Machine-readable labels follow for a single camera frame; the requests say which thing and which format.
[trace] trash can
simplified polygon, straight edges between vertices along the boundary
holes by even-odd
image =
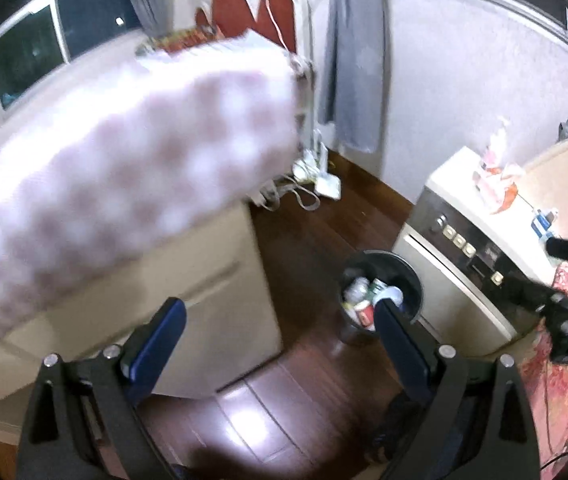
[[[423,300],[423,290],[419,277],[403,259],[388,251],[359,251],[345,263],[339,277],[339,339],[349,345],[364,346],[377,339],[374,330],[364,328],[353,320],[345,308],[344,292],[358,278],[366,278],[370,283],[378,279],[388,286],[396,286],[403,294],[403,303],[398,308],[409,319],[419,315]]]

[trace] white cabinet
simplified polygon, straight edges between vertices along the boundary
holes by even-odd
[[[281,349],[251,218],[238,204],[67,294],[0,342],[0,440],[17,441],[20,389],[44,356],[72,360],[125,340],[170,296],[185,301],[187,325],[158,393],[212,395]]]

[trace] white wall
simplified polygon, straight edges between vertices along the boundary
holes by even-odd
[[[192,16],[210,0],[188,1]],[[328,0],[309,2],[321,76]],[[523,163],[556,140],[568,116],[568,48],[559,40],[484,0],[387,5],[383,146],[373,155],[347,152],[348,158],[414,202],[428,175],[461,146],[483,149],[499,115],[512,121],[510,160]],[[333,141],[332,129],[322,130]]]

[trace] red headboard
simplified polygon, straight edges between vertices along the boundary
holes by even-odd
[[[269,0],[269,3],[273,18],[279,26],[286,45],[282,45],[279,40],[275,25],[270,19],[266,0],[259,0],[256,18],[246,0],[212,0],[210,11],[212,23],[209,23],[206,11],[202,7],[198,7],[195,11],[195,24],[216,25],[227,38],[241,36],[251,28],[270,41],[297,53],[295,4],[293,0]]]

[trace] electric cord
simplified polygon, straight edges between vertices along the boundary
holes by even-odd
[[[550,454],[555,454],[552,443],[550,442],[550,404],[548,403],[548,361],[544,370],[544,404],[546,407],[546,438],[548,439],[548,449]]]
[[[272,22],[273,25],[275,25],[275,30],[277,31],[277,37],[279,38],[279,42],[288,51],[288,53],[290,53],[290,49],[288,45],[286,45],[286,41],[284,41],[284,36],[282,34],[282,31],[279,28],[277,22],[275,21],[275,16],[273,16],[273,11],[270,9],[270,0],[266,0],[266,10],[269,12],[270,21]]]
[[[277,186],[277,184],[273,183],[273,189],[262,190],[264,198],[272,203],[272,205],[268,205],[268,203],[265,203],[263,205],[265,209],[268,209],[269,211],[276,211],[277,209],[279,209],[279,205],[281,204],[281,199],[287,193],[294,194],[295,198],[297,199],[297,203],[305,211],[315,211],[321,205],[320,198],[315,193],[306,189],[304,186],[301,186],[301,184],[298,184],[292,177],[289,177],[288,175],[282,175],[279,177],[279,180],[288,180],[290,184]],[[303,191],[308,195],[312,196],[315,199],[315,202],[312,203],[311,205],[304,204],[304,201],[302,200],[299,191]]]
[[[539,471],[543,471],[548,466],[551,466],[552,464],[557,462],[557,460],[561,460],[562,458],[567,457],[567,456],[568,456],[568,451],[565,451],[561,454],[558,454],[556,457],[551,458],[550,460],[548,460],[548,462],[546,462],[544,465],[542,465],[542,467],[539,469]]]

